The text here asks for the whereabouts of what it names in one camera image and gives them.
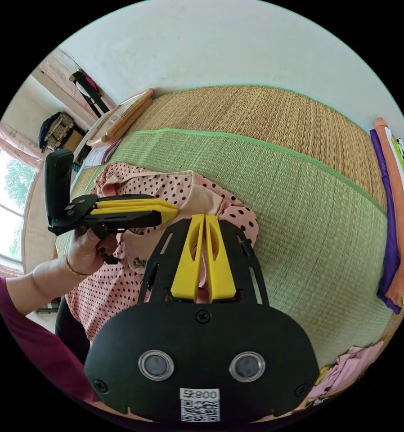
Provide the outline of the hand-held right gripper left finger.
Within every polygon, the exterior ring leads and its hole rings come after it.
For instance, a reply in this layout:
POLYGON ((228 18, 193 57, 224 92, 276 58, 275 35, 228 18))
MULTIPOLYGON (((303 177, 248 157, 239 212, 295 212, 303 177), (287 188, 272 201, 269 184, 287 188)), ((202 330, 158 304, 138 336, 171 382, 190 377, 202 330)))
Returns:
POLYGON ((188 228, 171 286, 171 295, 175 300, 196 300, 199 289, 205 215, 198 214, 192 216, 191 219, 181 221, 185 222, 188 228))

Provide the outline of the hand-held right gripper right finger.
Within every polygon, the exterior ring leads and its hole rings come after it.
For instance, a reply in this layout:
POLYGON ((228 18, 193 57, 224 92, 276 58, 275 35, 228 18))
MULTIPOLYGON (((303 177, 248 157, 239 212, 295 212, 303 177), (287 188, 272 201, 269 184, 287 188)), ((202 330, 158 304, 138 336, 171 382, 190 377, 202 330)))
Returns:
POLYGON ((233 300, 236 288, 218 218, 205 216, 206 278, 209 302, 233 300))

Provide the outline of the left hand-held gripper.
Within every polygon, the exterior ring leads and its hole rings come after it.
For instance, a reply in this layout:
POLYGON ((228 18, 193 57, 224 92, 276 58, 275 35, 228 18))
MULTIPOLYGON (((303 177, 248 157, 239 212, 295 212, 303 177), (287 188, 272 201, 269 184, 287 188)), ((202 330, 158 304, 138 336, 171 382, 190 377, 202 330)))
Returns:
POLYGON ((164 225, 178 214, 170 202, 144 194, 102 198, 87 194, 73 200, 48 197, 48 229, 56 236, 87 228, 105 239, 133 228, 164 225))

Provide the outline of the person's left hand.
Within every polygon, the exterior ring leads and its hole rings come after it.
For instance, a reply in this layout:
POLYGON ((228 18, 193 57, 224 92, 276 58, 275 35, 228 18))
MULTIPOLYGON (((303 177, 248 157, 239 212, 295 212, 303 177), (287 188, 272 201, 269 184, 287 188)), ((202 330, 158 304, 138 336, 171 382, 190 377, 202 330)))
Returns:
POLYGON ((71 245, 65 258, 66 266, 74 275, 87 277, 102 267, 104 258, 114 254, 117 246, 115 235, 100 239, 91 228, 77 228, 73 231, 71 245))

